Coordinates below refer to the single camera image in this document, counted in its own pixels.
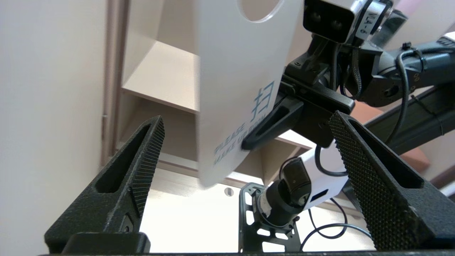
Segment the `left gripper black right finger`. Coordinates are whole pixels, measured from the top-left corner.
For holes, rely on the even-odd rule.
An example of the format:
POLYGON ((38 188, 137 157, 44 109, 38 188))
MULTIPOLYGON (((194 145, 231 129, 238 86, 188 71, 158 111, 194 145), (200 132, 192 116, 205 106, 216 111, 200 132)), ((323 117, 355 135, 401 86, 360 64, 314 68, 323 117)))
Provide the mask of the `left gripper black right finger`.
POLYGON ((376 249, 453 251, 454 202, 351 116, 329 126, 376 249))

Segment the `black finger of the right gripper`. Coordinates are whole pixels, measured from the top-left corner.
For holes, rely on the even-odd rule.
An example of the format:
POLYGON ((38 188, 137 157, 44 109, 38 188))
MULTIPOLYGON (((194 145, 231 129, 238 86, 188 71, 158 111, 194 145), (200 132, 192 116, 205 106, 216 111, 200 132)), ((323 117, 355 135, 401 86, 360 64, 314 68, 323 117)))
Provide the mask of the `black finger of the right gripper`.
POLYGON ((269 141, 285 133, 298 122, 304 103, 293 97, 284 97, 273 110, 242 140, 242 150, 257 150, 269 141))

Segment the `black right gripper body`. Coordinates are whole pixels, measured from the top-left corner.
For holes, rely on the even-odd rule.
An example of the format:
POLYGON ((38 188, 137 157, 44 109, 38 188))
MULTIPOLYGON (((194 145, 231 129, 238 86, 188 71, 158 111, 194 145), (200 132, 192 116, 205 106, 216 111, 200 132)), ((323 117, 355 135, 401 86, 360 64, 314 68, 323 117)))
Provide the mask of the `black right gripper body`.
POLYGON ((303 103, 303 109, 291 131, 327 148, 334 139, 329 121, 335 112, 347 115, 354 110, 354 100, 330 89, 330 70, 326 64, 304 67, 298 60, 289 63, 282 81, 294 88, 293 98, 303 103))

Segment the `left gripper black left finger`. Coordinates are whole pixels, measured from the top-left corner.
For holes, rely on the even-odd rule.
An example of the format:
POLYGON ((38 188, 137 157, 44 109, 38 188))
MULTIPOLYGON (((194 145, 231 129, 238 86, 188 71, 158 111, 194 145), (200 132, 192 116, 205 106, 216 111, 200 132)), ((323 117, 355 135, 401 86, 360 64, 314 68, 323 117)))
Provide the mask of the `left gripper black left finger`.
POLYGON ((146 254, 140 232, 165 138, 161 116, 143 122, 44 235, 50 254, 146 254))

